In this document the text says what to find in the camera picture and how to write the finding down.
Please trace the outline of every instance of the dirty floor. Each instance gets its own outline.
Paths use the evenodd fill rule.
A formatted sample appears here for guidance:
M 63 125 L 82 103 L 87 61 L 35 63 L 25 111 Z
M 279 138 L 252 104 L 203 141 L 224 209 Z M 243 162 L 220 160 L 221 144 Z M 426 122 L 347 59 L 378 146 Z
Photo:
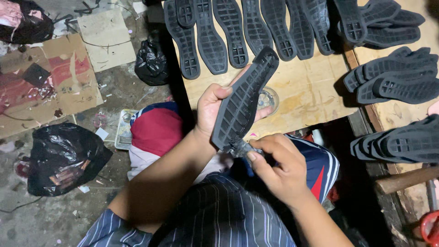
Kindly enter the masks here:
M 62 17 L 67 14 L 72 14 L 76 18 L 78 14 L 73 10 L 85 8 L 82 1 L 35 0 L 35 2 L 45 9 L 45 13 L 49 13 L 52 19 L 57 15 Z M 95 6 L 94 0 L 85 0 L 85 2 L 91 7 Z M 108 2 L 121 5 L 135 15 L 121 8 L 127 28 L 134 30 L 137 26 L 137 35 L 132 40 L 136 52 L 140 48 L 141 41 L 147 37 L 145 22 L 147 20 L 163 22 L 161 5 L 152 6 L 138 15 L 133 9 L 132 0 Z M 112 7 L 118 6 L 111 6 L 107 1 L 101 1 L 100 7 L 93 10 L 93 14 Z M 55 34 L 67 33 L 63 22 L 57 23 L 55 28 Z M 6 52 L 14 48 L 16 47 L 13 45 L 3 44 L 0 51 Z M 96 73 L 96 79 L 99 85 L 106 85 L 100 88 L 102 98 L 106 101 L 95 108 L 75 114 L 75 117 L 78 125 L 93 132 L 99 127 L 105 129 L 109 133 L 106 140 L 115 139 L 122 109 L 139 110 L 149 104 L 163 102 L 170 96 L 168 86 L 150 87 L 139 80 L 134 73 L 134 62 Z M 65 121 L 74 123 L 70 115 L 50 124 Z M 96 177 L 101 183 L 93 180 L 86 184 L 90 188 L 89 192 L 83 193 L 75 189 L 62 196 L 43 197 L 35 203 L 8 213 L 7 211 L 17 206 L 38 199 L 27 193 L 26 182 L 16 175 L 13 168 L 14 163 L 21 160 L 23 156 L 30 156 L 33 131 L 34 129 L 29 129 L 0 140 L 3 143 L 15 144 L 13 151 L 7 153 L 0 151 L 0 246 L 76 246 L 128 181 L 126 172 L 130 169 L 129 154 L 126 151 L 116 150 L 113 142 L 105 142 L 114 154 Z

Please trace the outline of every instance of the wrist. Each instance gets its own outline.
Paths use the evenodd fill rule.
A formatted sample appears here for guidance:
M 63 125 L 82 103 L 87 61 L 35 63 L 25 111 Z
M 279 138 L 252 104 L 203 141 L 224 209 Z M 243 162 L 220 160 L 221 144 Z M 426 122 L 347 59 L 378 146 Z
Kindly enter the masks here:
M 204 133 L 198 126 L 189 132 L 195 139 L 200 151 L 207 152 L 212 156 L 218 152 L 217 147 L 211 142 L 210 136 Z
M 306 210 L 310 204 L 318 202 L 309 188 L 306 188 L 299 196 L 295 196 L 294 199 L 287 202 L 288 208 L 292 213 L 296 213 L 303 209 Z

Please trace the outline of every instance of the sleeve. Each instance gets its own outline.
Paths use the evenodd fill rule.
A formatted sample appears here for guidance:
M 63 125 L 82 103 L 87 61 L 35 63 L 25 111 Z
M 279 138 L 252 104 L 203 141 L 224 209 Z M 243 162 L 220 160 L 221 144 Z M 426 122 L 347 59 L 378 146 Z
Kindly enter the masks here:
M 129 226 L 110 209 L 105 210 L 77 247 L 148 246 L 152 233 Z

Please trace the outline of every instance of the fingernail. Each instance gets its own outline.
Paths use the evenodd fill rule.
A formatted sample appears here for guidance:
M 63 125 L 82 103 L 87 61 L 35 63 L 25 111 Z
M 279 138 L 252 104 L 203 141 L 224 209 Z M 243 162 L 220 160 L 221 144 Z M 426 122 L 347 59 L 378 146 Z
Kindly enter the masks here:
M 247 153 L 247 157 L 248 157 L 251 161 L 255 161 L 255 160 L 256 160 L 256 156 L 255 156 L 252 152 L 248 152 L 248 153 Z

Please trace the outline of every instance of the wooden table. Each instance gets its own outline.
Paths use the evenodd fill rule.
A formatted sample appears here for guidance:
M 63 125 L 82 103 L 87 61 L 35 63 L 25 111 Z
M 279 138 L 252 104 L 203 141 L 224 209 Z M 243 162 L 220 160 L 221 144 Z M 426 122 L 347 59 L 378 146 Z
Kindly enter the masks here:
M 224 31 L 216 22 L 215 17 L 213 20 L 216 31 L 227 43 Z M 289 27 L 288 9 L 286 23 Z M 248 44 L 246 45 L 249 63 L 251 63 L 255 56 Z M 180 59 L 175 42 L 174 46 L 177 57 Z M 258 138 L 279 132 L 287 133 L 356 112 L 357 108 L 347 108 L 343 105 L 342 98 L 334 88 L 334 83 L 348 71 L 343 55 L 323 56 L 318 51 L 316 44 L 314 47 L 314 56 L 311 59 L 300 61 L 296 57 L 289 62 L 280 61 L 277 71 L 267 83 L 267 86 L 274 89 L 279 95 L 279 109 L 275 114 L 253 124 L 245 139 L 250 139 L 252 133 Z M 198 99 L 210 84 L 228 85 L 240 71 L 229 64 L 227 73 L 215 76 L 207 69 L 200 56 L 198 59 L 201 67 L 200 76 L 195 80 L 183 78 L 192 109 L 197 108 Z
M 430 1 L 395 1 L 401 5 L 402 9 L 417 12 L 423 15 L 426 19 L 426 22 L 420 26 L 421 39 L 407 46 L 413 51 L 421 47 L 430 47 L 432 54 L 439 54 L 439 25 L 438 20 L 434 19 L 428 12 L 427 8 L 431 7 L 429 5 Z M 364 5 L 366 2 L 367 0 L 358 0 L 358 5 Z M 353 69 L 357 65 L 364 64 L 370 60 L 385 57 L 399 47 L 401 46 L 390 47 L 383 50 L 371 50 L 364 47 L 357 47 L 354 49 L 354 52 L 346 52 L 346 56 L 350 67 Z M 427 114 L 427 108 L 436 101 L 438 101 L 438 99 L 419 105 L 410 105 L 404 102 L 391 100 L 389 102 L 369 105 L 365 108 L 365 111 L 376 131 L 386 131 L 424 119 Z M 390 174 L 398 174 L 421 168 L 421 165 L 421 163 L 387 164 L 387 169 Z M 412 186 L 404 191 L 399 191 L 397 194 L 402 208 L 406 213 L 408 223 L 417 221 L 423 214 L 429 211 L 425 184 Z

